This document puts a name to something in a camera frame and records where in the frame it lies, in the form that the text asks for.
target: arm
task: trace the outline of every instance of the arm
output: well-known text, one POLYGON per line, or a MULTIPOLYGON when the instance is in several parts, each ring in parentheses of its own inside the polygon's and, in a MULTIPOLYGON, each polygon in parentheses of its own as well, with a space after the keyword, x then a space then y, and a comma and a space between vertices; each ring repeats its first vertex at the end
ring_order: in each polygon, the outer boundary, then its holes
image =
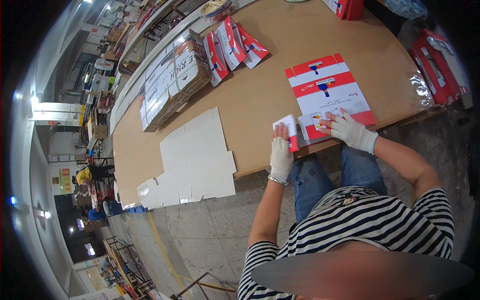
MULTIPOLYGON (((280 182, 287 182, 287 176, 293 164, 293 155, 288 151, 288 128, 283 124, 276 126, 273 138, 270 174, 280 182)), ((249 246, 261 240, 268 240, 276 244, 284 188, 285 186, 280 183, 273 180, 268 181, 264 196, 253 219, 248 238, 249 246)))
POLYGON ((339 138, 348 146, 375 154, 392 166, 414 190, 413 203, 428 189, 440 186, 437 172, 414 150, 379 137, 376 132, 368 131, 352 117, 340 109, 345 119, 332 114, 327 117, 333 121, 319 120, 330 129, 320 128, 320 132, 339 138))
POLYGON ((411 148, 379 136, 373 152, 413 186, 413 203, 427 190, 441 186, 435 169, 411 148))
POLYGON ((253 219, 252 230, 248 238, 248 245, 261 240, 269 240, 276 244, 276 232, 280 222, 280 206, 284 186, 269 180, 264 196, 257 208, 253 219))

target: blue shirt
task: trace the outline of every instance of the blue shirt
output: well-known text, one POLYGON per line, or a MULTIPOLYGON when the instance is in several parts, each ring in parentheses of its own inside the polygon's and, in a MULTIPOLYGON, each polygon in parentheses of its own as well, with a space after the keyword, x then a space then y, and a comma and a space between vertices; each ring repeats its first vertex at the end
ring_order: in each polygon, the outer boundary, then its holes
POLYGON ((88 212, 88 219, 90 221, 100 221, 103 220, 107 217, 107 214, 103 210, 100 210, 99 212, 96 211, 96 209, 92 209, 91 211, 88 212))

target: jeans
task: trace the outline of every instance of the jeans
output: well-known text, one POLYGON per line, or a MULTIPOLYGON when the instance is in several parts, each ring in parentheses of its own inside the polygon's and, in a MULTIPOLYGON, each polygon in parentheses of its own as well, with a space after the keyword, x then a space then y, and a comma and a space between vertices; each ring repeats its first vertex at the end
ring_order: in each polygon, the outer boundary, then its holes
MULTIPOLYGON (((289 178, 293 182, 295 193, 297 223, 307 217, 323 196, 336 189, 315 154, 296 160, 289 178)), ((371 188, 379 195, 388 195, 375 157, 367 152, 344 146, 340 186, 352 185, 371 188)))

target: ceiling light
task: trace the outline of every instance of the ceiling light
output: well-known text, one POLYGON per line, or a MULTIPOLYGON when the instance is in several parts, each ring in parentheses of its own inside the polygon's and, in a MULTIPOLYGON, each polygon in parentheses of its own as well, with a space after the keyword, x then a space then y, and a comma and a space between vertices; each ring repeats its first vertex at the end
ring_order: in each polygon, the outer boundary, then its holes
POLYGON ((38 103, 38 97, 37 96, 32 96, 30 98, 30 102, 32 102, 32 106, 38 103))

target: silver bracelet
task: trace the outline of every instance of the silver bracelet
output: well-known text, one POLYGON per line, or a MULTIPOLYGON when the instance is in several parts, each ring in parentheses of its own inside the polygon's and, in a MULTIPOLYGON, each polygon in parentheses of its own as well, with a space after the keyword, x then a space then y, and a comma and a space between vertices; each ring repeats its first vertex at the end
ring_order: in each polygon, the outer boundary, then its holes
POLYGON ((271 181, 275 181, 276 183, 281 185, 288 185, 288 182, 281 182, 277 178, 273 177, 271 174, 268 174, 268 179, 270 179, 271 181))

